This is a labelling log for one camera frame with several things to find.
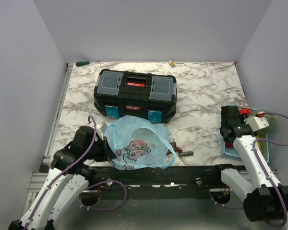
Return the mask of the red fake pomegranate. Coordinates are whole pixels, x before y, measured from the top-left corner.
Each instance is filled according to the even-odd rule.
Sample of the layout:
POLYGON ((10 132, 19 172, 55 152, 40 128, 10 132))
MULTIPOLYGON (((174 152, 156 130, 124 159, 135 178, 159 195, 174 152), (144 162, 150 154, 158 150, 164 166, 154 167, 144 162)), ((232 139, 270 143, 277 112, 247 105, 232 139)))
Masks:
POLYGON ((239 114, 240 114, 240 118, 241 119, 246 119, 249 117, 250 115, 250 110, 246 109, 246 108, 242 108, 239 110, 239 114))

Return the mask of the light blue plastic bag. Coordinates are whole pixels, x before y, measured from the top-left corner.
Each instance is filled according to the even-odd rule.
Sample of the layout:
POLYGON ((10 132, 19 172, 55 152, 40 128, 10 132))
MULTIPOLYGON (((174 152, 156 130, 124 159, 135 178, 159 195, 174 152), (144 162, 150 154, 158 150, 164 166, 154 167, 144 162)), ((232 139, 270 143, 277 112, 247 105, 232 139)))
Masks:
POLYGON ((171 166, 176 158, 170 131, 163 124, 126 115, 108 124, 104 131, 115 158, 109 162, 121 171, 171 166))

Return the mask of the green fake fruit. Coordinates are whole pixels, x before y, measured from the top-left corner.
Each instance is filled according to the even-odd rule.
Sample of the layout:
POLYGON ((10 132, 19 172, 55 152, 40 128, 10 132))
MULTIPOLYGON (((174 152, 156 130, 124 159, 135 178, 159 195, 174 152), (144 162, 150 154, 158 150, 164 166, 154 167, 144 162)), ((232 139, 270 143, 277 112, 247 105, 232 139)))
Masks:
MULTIPOLYGON (((251 113, 248 115, 248 118, 254 117, 257 115, 257 113, 268 113, 266 110, 253 110, 251 113)), ((272 132, 275 129, 276 126, 276 117, 273 115, 265 115, 265 118, 267 119, 269 126, 265 127, 263 129, 260 129, 257 131, 258 135, 266 135, 270 132, 272 132)))

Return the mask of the red fake fruit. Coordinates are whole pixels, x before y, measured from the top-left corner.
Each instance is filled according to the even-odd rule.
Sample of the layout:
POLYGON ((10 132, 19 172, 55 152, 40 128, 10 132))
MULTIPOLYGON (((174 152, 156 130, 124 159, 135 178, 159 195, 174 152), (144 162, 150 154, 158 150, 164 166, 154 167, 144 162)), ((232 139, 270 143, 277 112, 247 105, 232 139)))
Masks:
POLYGON ((229 149, 233 149, 234 148, 233 145, 229 141, 225 142, 225 147, 229 148, 229 149))

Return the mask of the yellow fake fruit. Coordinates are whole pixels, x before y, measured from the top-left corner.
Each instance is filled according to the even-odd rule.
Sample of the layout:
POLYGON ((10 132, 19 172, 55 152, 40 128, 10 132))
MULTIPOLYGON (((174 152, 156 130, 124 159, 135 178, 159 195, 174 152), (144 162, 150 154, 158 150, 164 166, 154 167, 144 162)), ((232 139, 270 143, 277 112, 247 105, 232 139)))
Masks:
POLYGON ((268 143, 266 142, 265 138, 260 138, 261 140, 259 141, 260 143, 260 150, 262 154, 267 154, 268 153, 268 143))

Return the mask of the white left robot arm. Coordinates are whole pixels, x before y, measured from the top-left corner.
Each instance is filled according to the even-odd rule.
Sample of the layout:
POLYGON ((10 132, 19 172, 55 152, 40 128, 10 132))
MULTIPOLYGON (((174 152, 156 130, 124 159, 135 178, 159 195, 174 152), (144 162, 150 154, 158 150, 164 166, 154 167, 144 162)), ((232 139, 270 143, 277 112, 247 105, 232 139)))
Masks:
POLYGON ((114 157, 103 136, 105 123, 96 128, 81 126, 73 140, 55 152, 48 175, 34 202, 10 230, 53 230, 71 203, 84 189, 96 186, 96 171, 86 160, 108 161, 114 157))

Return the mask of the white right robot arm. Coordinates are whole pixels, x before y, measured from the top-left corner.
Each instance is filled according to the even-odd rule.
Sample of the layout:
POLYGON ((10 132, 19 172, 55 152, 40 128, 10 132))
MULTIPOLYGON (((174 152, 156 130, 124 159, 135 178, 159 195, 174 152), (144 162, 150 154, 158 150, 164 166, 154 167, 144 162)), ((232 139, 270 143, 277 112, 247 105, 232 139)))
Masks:
POLYGON ((256 138, 259 130, 270 126, 266 112, 256 111, 254 116, 240 114, 235 105, 221 107, 220 134, 229 142, 244 162, 250 177, 247 181, 232 166, 225 167, 211 176, 215 187, 229 186, 243 202, 244 213, 251 222, 288 219, 288 186, 274 175, 264 159, 256 138))

